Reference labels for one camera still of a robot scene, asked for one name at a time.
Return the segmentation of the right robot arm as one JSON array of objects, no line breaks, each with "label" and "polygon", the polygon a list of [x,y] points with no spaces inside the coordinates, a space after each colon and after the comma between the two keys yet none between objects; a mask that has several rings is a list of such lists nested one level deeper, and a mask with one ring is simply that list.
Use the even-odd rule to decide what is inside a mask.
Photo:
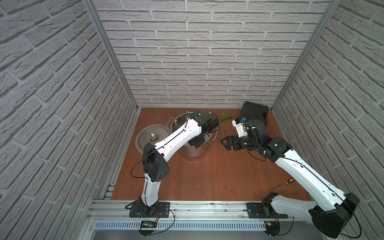
[{"label": "right robot arm", "polygon": [[300,155],[280,137],[251,138],[227,136],[221,144],[228,150],[257,151],[289,173],[312,197],[301,201],[270,193],[258,211],[267,218],[289,215],[312,223],[321,233],[336,239],[353,217],[360,202],[353,193],[344,193],[309,166]]}]

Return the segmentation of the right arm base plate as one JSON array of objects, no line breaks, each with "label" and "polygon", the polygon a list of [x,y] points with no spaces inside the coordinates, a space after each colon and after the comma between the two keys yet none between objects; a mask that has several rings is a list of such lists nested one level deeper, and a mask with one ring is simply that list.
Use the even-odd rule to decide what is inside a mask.
[{"label": "right arm base plate", "polygon": [[275,210],[266,203],[246,203],[247,213],[250,219],[287,219],[286,214],[277,214]]}]

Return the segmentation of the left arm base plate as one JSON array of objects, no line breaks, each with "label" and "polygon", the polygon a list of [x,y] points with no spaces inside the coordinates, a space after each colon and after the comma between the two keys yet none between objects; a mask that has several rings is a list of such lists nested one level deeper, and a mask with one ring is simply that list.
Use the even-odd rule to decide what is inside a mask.
[{"label": "left arm base plate", "polygon": [[151,207],[142,202],[135,201],[130,206],[130,218],[168,218],[170,214],[170,202],[157,202]]}]

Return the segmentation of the stainless steel pot lid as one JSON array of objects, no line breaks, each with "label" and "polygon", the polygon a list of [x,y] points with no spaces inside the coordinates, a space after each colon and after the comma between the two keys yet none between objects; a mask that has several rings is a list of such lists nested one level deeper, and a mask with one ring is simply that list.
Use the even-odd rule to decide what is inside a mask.
[{"label": "stainless steel pot lid", "polygon": [[164,140],[171,134],[170,130],[165,125],[155,124],[150,125],[142,129],[135,140],[135,146],[137,151],[142,155],[144,146],[147,143],[152,145]]}]

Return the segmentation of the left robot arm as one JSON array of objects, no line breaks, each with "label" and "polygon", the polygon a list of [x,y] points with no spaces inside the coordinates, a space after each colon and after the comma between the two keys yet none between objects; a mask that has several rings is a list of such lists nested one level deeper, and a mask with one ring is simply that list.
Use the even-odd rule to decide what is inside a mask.
[{"label": "left robot arm", "polygon": [[143,150],[143,171],[145,173],[144,190],[139,198],[144,208],[153,209],[159,198],[161,181],[170,172],[168,161],[184,145],[195,149],[205,144],[205,137],[219,129],[219,118],[216,114],[204,114],[202,111],[191,113],[186,122],[164,140],[152,144],[147,143]]}]

